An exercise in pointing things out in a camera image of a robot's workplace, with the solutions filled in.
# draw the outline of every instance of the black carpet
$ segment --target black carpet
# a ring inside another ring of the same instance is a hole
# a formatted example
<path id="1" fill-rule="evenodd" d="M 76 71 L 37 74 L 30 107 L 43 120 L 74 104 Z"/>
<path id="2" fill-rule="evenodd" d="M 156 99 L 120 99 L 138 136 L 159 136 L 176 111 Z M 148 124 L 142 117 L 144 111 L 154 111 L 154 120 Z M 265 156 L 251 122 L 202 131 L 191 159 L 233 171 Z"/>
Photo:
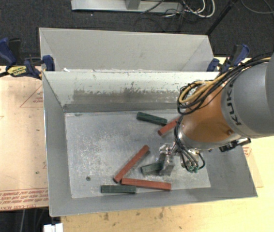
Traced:
<path id="1" fill-rule="evenodd" d="M 20 38 L 25 58 L 40 55 L 40 27 L 205 34 L 228 1 L 215 0 L 216 12 L 211 18 L 189 16 L 180 21 L 151 13 L 72 12 L 71 0 L 0 0 L 0 39 Z M 274 10 L 274 0 L 266 1 Z M 254 10 L 269 11 L 262 0 L 244 2 Z M 272 52 L 274 18 L 272 14 L 253 13 L 238 1 L 212 32 L 210 42 L 215 56 L 227 56 L 234 44 L 246 44 L 250 57 Z M 0 58 L 0 65 L 6 65 L 5 60 Z M 19 231 L 22 215 L 22 211 L 0 213 L 0 232 Z M 51 222 L 45 210 L 26 211 L 24 231 L 35 231 L 39 218 L 41 224 Z"/>

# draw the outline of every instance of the dirt stain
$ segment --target dirt stain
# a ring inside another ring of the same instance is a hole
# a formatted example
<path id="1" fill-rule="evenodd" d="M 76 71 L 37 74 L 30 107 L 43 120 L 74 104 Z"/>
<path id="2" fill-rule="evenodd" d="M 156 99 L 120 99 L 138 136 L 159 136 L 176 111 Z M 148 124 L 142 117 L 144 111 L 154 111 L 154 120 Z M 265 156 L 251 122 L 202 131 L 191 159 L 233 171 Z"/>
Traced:
<path id="1" fill-rule="evenodd" d="M 163 212 L 164 212 L 164 209 L 165 209 L 165 208 L 162 207 L 162 211 L 161 211 L 160 214 L 158 215 L 158 218 L 159 218 L 159 219 L 163 219 L 163 217 L 164 217 L 164 213 L 163 213 Z"/>
<path id="2" fill-rule="evenodd" d="M 104 214 L 104 220 L 109 221 L 109 215 L 108 215 L 108 213 Z"/>

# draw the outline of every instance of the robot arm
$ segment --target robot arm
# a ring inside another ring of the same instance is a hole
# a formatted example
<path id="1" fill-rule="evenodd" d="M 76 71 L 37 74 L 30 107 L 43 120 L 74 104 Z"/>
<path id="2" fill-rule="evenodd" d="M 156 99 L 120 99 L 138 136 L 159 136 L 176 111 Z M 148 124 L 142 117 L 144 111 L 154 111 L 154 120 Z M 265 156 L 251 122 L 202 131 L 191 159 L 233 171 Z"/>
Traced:
<path id="1" fill-rule="evenodd" d="M 233 66 L 214 80 L 182 87 L 177 106 L 181 117 L 175 144 L 161 153 L 179 154 L 183 167 L 193 172 L 201 168 L 201 150 L 223 151 L 274 135 L 274 53 Z"/>

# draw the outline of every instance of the blue clamp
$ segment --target blue clamp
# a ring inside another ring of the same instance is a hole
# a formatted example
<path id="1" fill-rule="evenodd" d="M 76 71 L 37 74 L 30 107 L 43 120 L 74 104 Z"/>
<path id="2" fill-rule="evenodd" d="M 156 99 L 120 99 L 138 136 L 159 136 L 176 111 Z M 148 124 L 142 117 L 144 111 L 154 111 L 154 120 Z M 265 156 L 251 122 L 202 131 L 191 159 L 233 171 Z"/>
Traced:
<path id="1" fill-rule="evenodd" d="M 6 67 L 7 74 L 13 77 L 28 76 L 37 79 L 41 79 L 41 71 L 35 68 L 35 64 L 45 64 L 47 71 L 55 71 L 55 64 L 53 58 L 50 55 L 43 56 L 43 59 L 39 62 L 33 63 L 32 61 L 25 60 L 23 65 L 16 65 L 17 58 L 9 48 L 8 38 L 0 40 L 0 56 L 7 60 L 9 65 Z"/>
<path id="2" fill-rule="evenodd" d="M 55 71 L 55 64 L 54 64 L 53 58 L 50 55 L 43 56 L 42 61 L 46 65 L 46 71 L 49 71 L 49 72 Z"/>
<path id="3" fill-rule="evenodd" d="M 249 55 L 250 53 L 250 49 L 247 45 L 242 44 L 243 48 L 240 52 L 240 54 L 238 55 L 238 57 L 235 59 L 234 61 L 234 66 L 237 66 L 241 63 L 241 61 L 244 61 L 244 59 Z"/>
<path id="4" fill-rule="evenodd" d="M 219 60 L 217 58 L 214 58 L 210 64 L 208 65 L 207 71 L 206 72 L 214 72 L 214 70 L 216 70 L 216 68 L 219 65 Z"/>
<path id="5" fill-rule="evenodd" d="M 9 65 L 16 64 L 16 57 L 13 55 L 8 46 L 8 38 L 3 38 L 0 40 L 0 56 L 7 60 Z"/>
<path id="6" fill-rule="evenodd" d="M 226 58 L 221 73 L 227 72 L 230 66 L 237 66 L 243 61 L 250 53 L 249 47 L 245 44 L 234 45 L 233 52 L 229 58 Z"/>

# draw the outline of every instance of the green wooden block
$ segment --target green wooden block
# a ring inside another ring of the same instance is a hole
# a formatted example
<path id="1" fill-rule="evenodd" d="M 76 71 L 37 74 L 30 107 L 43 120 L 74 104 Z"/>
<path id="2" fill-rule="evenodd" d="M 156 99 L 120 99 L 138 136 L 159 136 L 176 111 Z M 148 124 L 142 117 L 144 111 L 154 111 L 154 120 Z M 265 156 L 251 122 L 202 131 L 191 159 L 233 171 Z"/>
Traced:
<path id="1" fill-rule="evenodd" d="M 101 193 L 136 193 L 136 186 L 102 185 Z"/>
<path id="2" fill-rule="evenodd" d="M 161 118 L 158 116 L 154 116 L 154 115 L 150 115 L 142 112 L 137 113 L 137 119 L 147 121 L 160 126 L 165 126 L 167 124 L 167 119 L 165 118 Z"/>
<path id="3" fill-rule="evenodd" d="M 143 174 L 158 174 L 162 170 L 163 164 L 163 162 L 156 162 L 142 166 L 140 169 Z"/>

